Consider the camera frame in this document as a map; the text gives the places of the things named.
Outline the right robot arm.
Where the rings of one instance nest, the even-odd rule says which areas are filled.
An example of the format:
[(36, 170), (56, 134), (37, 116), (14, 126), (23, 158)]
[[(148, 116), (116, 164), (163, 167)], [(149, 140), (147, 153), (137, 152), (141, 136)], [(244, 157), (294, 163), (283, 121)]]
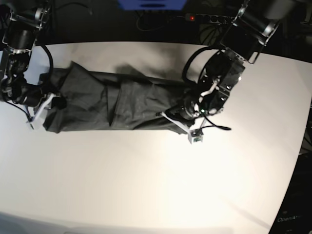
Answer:
[(28, 83), (24, 77), (38, 37), (50, 18), (52, 4), (49, 0), (2, 0), (0, 4), (10, 10), (2, 39), (5, 47), (0, 61), (0, 100), (21, 110), (33, 127), (43, 111), (62, 98), (51, 83), (54, 63), (46, 45), (40, 47), (48, 56), (48, 73), (36, 85)]

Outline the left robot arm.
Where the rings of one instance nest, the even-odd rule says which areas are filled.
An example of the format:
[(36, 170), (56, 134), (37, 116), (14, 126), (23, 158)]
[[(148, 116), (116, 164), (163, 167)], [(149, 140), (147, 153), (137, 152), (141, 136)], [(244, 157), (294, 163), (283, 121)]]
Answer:
[(276, 32), (281, 20), (297, 5), (296, 0), (245, 0), (223, 34), (219, 50), (205, 63), (196, 82), (187, 79), (194, 59), (209, 47), (195, 51), (182, 71), (188, 85), (178, 103), (160, 115), (188, 135), (190, 143), (203, 141), (203, 129), (229, 131), (209, 120), (223, 110), (234, 86), (241, 80), (245, 63), (254, 64)]

